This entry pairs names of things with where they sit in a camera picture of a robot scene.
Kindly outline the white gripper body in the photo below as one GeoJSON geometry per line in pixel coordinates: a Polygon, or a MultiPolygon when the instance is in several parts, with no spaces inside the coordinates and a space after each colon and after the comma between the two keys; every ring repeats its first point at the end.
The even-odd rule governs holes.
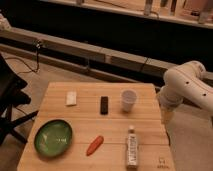
{"type": "Polygon", "coordinates": [[[162,87],[157,94],[162,109],[173,111],[181,104],[181,96],[168,87],[162,87]]]}

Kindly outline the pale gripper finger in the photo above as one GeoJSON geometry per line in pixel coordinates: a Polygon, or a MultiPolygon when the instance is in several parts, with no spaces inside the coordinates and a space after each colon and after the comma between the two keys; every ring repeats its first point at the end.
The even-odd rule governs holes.
{"type": "Polygon", "coordinates": [[[174,113],[172,111],[164,111],[162,116],[162,119],[163,119],[162,123],[164,125],[167,125],[173,118],[173,115],[174,113]]]}

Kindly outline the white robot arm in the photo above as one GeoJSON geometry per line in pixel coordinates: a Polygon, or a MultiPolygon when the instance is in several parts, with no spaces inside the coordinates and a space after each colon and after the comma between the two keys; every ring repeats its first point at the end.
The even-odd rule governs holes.
{"type": "Polygon", "coordinates": [[[173,110],[186,98],[213,114],[213,87],[202,81],[206,69],[199,61],[189,61],[169,68],[163,75],[164,85],[157,93],[164,125],[173,117],[173,110]]]}

